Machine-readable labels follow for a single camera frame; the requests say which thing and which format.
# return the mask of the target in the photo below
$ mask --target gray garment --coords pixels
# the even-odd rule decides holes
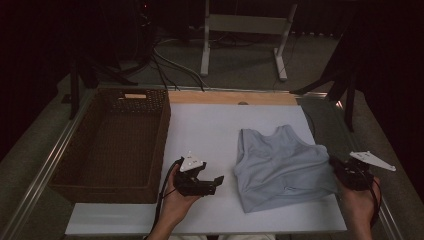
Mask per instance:
[[[327,149],[302,141],[290,125],[270,136],[242,129],[234,173],[245,213],[322,198],[337,192]]]

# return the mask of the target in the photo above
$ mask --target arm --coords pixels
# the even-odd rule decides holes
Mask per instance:
[[[168,239],[175,226],[177,226],[187,215],[191,205],[193,205],[193,203],[200,198],[200,196],[184,197],[177,190],[175,190],[174,176],[178,167],[179,166],[176,165],[169,175],[163,208],[155,228],[149,234],[149,240]]]
[[[381,201],[380,184],[378,178],[374,178],[373,190],[379,203]],[[370,191],[355,191],[346,188],[339,183],[342,190],[343,208],[347,214],[347,227],[351,232],[352,239],[370,240],[372,239],[370,222],[374,214],[374,199]]]

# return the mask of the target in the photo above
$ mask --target wicker basket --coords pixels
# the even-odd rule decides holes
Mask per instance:
[[[156,203],[170,116],[165,90],[98,89],[49,186],[71,202]]]

